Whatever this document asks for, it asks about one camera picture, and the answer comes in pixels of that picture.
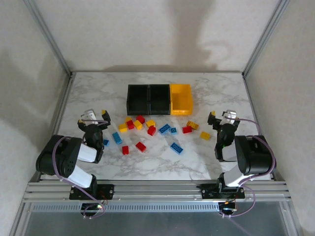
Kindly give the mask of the aluminium frame post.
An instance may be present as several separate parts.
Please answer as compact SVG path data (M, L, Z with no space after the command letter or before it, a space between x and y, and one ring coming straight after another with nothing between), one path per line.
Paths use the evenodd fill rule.
M44 17L42 16L35 0L23 0L25 6L27 7L29 13L31 14L32 18L34 19L37 27L41 31L42 35L44 36L46 42L48 43L50 49L54 53L55 57L57 58L60 66L65 71L67 76L71 77L72 72L69 69L69 66L66 63L66 60L64 59L59 47L57 46L57 43L55 42L55 39L50 32Z
M243 72L242 76L245 80L249 75L250 71L253 69L256 61L258 60L260 54L262 53L264 47L266 46L268 40L270 39L273 31L275 30L277 24L280 21L281 16L284 14L286 8L288 7L291 0L279 0L275 10L273 11L268 23L263 30L262 35L260 36Z

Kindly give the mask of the aluminium table side rail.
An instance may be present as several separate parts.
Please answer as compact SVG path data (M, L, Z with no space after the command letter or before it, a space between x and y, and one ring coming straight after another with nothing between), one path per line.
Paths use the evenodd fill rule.
M67 178L74 169L75 157L72 152L76 149L77 140L68 135L59 134L74 77L74 75L68 77L62 87L61 98L57 103L56 117L53 121L52 136L36 160L35 168L41 175Z
M246 79L245 79L244 76L242 76L242 79L243 79L243 81L244 81L244 85L245 85L245 88L246 88L246 92L247 92L247 95L248 95L248 98L249 98L249 102L250 102L250 105L251 105L251 109L252 109L254 121L255 121L256 123L259 123L259 122L258 122L258 118L257 118L257 113L256 113L256 110L255 110L253 101L252 101L252 96L251 96L251 93L250 93L250 91L249 91L249 87L248 87L248 85L247 85L247 81L246 81ZM279 175L278 175L277 169L275 169L275 170L271 173L271 176L272 176L272 179L273 179L274 181L281 180L281 178L280 178Z

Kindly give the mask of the black controller board with lights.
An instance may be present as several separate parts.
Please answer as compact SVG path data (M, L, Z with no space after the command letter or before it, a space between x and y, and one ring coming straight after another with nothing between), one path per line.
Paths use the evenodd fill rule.
M100 217L104 214L104 209L101 204L82 204L81 214L84 219L92 219L96 217Z
M237 205L235 200L225 201L219 203L219 214L232 216L237 211Z

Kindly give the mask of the yellow plastic storage bin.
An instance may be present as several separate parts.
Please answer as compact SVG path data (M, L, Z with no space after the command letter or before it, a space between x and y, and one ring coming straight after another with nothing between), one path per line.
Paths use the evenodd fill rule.
M170 85L170 105L172 115L191 115L193 98L189 84Z

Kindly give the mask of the aluminium table back rail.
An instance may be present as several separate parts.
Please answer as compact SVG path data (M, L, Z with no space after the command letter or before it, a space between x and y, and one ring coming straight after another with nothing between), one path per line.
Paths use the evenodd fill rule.
M157 71L157 70L73 70L71 73L238 73L242 74L239 70L214 70L214 71Z

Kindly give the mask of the grey translucent lower panel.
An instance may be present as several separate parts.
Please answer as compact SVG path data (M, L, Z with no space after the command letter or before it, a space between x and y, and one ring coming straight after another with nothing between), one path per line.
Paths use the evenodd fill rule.
M279 211L236 218L214 212L106 213L83 219L76 213L35 212L17 236L300 236Z

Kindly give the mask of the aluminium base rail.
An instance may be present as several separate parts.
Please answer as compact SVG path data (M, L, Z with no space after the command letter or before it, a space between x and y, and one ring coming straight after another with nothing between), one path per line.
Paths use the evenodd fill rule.
M214 184L213 180L101 180L100 184L114 186L109 203L127 202L201 202L201 184ZM285 181L253 180L246 183L245 201L290 201L291 195ZM25 203L68 202L71 186L58 180L30 182L22 197Z

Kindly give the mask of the black plastic storage bin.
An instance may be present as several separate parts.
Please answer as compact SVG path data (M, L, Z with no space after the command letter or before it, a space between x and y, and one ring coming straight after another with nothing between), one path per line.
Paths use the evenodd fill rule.
M170 115L170 85L150 85L150 114Z
M126 111L129 116L149 115L149 85L128 85Z

